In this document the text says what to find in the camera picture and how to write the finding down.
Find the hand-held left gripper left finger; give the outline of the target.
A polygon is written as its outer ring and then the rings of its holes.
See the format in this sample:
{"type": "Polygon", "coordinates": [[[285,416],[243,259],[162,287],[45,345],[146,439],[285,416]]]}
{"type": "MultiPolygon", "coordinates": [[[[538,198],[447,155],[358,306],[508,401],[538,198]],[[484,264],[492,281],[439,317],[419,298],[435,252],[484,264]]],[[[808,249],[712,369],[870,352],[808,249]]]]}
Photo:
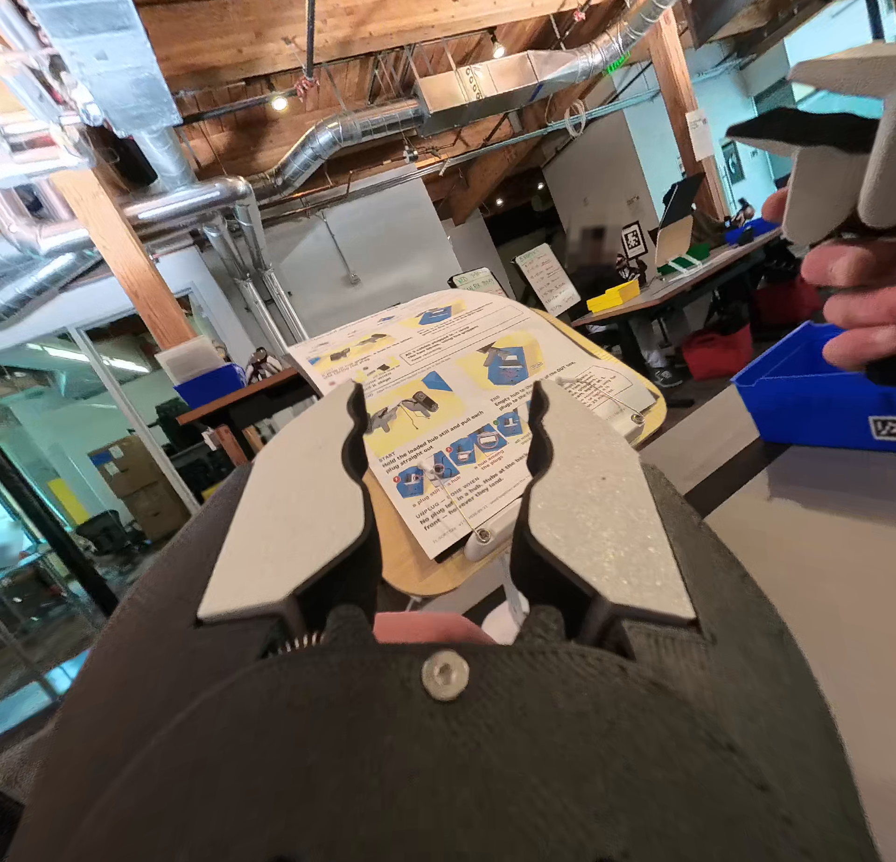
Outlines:
{"type": "Polygon", "coordinates": [[[196,616],[201,626],[269,620],[324,634],[330,615],[375,624],[382,550],[358,383],[291,420],[252,463],[196,616]]]}

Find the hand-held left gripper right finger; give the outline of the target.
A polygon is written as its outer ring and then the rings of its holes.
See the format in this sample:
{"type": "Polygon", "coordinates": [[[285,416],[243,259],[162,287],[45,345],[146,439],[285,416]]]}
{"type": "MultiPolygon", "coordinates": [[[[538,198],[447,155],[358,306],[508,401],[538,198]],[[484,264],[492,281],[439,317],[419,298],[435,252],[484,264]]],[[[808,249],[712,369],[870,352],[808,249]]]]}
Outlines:
{"type": "Polygon", "coordinates": [[[688,627],[697,616],[639,454],[565,386],[532,388],[532,433],[510,574],[532,613],[599,646],[625,620],[688,627]]]}

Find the person's right hand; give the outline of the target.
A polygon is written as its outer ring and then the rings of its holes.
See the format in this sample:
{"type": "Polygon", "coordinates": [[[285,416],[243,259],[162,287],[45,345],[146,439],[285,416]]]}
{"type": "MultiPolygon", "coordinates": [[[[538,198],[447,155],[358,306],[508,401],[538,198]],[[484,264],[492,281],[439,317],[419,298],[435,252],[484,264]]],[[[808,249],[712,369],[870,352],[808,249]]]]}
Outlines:
{"type": "Polygon", "coordinates": [[[823,358],[833,367],[864,371],[894,358],[894,268],[894,229],[871,227],[856,212],[803,257],[805,282],[832,293],[823,316],[840,333],[826,343],[823,358]]]}

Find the white document stand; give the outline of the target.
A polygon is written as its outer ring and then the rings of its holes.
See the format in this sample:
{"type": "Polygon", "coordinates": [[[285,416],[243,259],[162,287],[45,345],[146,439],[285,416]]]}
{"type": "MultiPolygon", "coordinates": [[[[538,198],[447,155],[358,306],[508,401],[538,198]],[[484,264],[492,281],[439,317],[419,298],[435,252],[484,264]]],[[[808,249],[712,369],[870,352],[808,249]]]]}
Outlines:
{"type": "Polygon", "coordinates": [[[512,644],[528,617],[530,606],[511,578],[511,539],[521,510],[521,499],[515,499],[498,514],[474,528],[470,533],[464,554],[467,560],[481,563],[495,557],[499,565],[504,601],[489,611],[482,630],[498,644],[512,644]]]}

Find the instruction sheet on stand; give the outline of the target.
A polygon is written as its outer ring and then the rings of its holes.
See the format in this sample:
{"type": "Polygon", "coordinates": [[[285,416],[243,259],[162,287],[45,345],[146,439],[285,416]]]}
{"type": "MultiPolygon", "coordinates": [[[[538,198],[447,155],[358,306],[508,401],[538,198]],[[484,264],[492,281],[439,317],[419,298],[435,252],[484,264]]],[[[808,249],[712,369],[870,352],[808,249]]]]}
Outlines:
{"type": "MultiPolygon", "coordinates": [[[[614,355],[588,340],[571,326],[549,315],[545,311],[530,309],[533,316],[539,316],[551,327],[566,335],[570,342],[575,342],[586,353],[602,362],[617,363],[622,371],[633,375],[655,396],[653,406],[644,415],[644,424],[641,433],[636,438],[629,438],[629,444],[638,448],[645,444],[663,426],[666,420],[667,407],[665,397],[658,391],[651,381],[622,364],[614,355]]],[[[434,598],[444,595],[459,588],[466,580],[479,573],[485,567],[500,563],[503,558],[509,556],[511,549],[511,532],[506,541],[498,544],[494,540],[484,545],[487,554],[478,560],[467,557],[465,546],[467,539],[463,539],[459,546],[453,550],[442,562],[430,559],[420,546],[420,543],[409,531],[408,526],[396,511],[394,504],[387,497],[385,490],[376,479],[373,472],[368,469],[364,475],[364,484],[367,487],[375,513],[380,545],[383,554],[383,579],[393,589],[408,595],[411,598],[434,598]]]]}

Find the cardboard box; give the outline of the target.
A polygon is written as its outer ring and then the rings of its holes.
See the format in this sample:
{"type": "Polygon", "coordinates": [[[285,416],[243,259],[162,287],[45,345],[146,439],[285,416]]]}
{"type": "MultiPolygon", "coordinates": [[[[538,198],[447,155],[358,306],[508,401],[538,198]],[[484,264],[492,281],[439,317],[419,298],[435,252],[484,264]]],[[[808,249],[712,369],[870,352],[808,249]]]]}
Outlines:
{"type": "Polygon", "coordinates": [[[150,542],[176,533],[190,514],[140,437],[129,435],[88,453],[107,487],[150,542]]]}

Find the small blue plastic bin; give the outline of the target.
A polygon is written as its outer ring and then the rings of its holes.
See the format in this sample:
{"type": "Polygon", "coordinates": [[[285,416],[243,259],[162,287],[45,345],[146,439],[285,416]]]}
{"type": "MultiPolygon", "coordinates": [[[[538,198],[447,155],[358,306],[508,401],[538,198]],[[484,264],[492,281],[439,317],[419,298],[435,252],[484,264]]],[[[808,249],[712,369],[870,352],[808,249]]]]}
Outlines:
{"type": "Polygon", "coordinates": [[[245,371],[240,365],[229,362],[175,385],[174,389],[190,410],[197,410],[245,386],[245,371]]]}

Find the green plastic bin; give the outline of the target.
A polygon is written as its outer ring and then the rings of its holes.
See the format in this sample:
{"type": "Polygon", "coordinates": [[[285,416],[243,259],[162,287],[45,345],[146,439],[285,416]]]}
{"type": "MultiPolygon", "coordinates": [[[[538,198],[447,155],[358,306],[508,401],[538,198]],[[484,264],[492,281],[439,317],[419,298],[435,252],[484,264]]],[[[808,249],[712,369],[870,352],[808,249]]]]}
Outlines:
{"type": "Polygon", "coordinates": [[[712,247],[706,242],[693,243],[686,248],[684,241],[658,240],[657,274],[664,279],[681,277],[708,259],[711,252],[712,247]]]}

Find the red plastic bin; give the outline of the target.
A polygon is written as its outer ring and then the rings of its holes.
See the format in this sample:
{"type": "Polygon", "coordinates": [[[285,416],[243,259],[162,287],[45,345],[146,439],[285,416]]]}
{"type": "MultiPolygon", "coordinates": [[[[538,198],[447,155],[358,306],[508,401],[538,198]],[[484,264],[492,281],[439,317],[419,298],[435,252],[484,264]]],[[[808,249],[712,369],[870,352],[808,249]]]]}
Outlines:
{"type": "Polygon", "coordinates": [[[734,377],[754,357],[752,329],[747,323],[728,334],[715,328],[696,331],[683,341],[681,353],[695,381],[734,377]]]}
{"type": "Polygon", "coordinates": [[[817,288],[797,275],[757,289],[754,305],[755,322],[760,327],[797,327],[822,311],[823,298],[817,288]]]}

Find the wooden work desk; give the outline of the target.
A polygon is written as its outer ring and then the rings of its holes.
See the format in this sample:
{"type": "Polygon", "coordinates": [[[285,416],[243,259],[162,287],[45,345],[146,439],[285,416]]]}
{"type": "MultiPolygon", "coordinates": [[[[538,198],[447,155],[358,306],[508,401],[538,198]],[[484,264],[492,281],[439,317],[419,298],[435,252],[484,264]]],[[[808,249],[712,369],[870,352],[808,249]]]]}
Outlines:
{"type": "Polygon", "coordinates": [[[781,239],[782,227],[775,226],[774,230],[745,245],[714,250],[700,265],[679,274],[678,279],[653,281],[639,296],[619,306],[575,319],[571,326],[582,331],[590,324],[602,324],[616,330],[622,361],[641,375],[649,376],[644,355],[631,328],[631,320],[661,319],[669,311],[684,309],[701,297],[712,294],[720,286],[740,279],[763,260],[763,250],[768,244],[781,239]]]}

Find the yellow plastic bin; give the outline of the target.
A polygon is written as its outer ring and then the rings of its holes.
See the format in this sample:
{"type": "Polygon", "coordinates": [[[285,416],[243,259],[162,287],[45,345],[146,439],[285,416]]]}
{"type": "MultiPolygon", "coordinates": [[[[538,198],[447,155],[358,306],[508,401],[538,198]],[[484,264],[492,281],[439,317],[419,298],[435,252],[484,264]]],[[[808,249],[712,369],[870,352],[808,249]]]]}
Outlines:
{"type": "Polygon", "coordinates": [[[615,285],[599,294],[598,296],[588,299],[588,312],[596,315],[601,312],[610,310],[611,308],[618,308],[628,303],[632,299],[635,299],[640,294],[640,281],[637,278],[634,278],[631,281],[627,281],[620,285],[615,285]]]}

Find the printed instruction sheet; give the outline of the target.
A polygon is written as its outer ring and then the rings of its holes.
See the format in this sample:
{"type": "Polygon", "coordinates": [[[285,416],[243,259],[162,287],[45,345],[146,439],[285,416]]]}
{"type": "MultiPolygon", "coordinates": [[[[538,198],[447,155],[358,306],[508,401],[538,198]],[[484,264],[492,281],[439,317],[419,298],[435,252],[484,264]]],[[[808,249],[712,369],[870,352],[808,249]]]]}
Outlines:
{"type": "Polygon", "coordinates": [[[364,389],[367,460],[431,559],[521,497],[532,386],[554,380],[630,443],[658,391],[576,332],[506,297],[446,290],[292,345],[322,396],[364,389]]]}

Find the handwritten whiteboard sign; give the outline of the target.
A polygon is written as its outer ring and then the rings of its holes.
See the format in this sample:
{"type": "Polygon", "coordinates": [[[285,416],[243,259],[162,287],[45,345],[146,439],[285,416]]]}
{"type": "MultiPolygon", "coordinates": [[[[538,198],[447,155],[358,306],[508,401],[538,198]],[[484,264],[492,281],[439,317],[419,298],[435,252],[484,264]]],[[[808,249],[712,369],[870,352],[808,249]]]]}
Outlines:
{"type": "Polygon", "coordinates": [[[565,268],[546,242],[517,255],[512,263],[549,315],[559,317],[582,302],[565,268]]]}
{"type": "Polygon", "coordinates": [[[447,282],[452,289],[466,292],[481,292],[508,298],[504,287],[487,267],[477,268],[452,275],[447,282]]]}

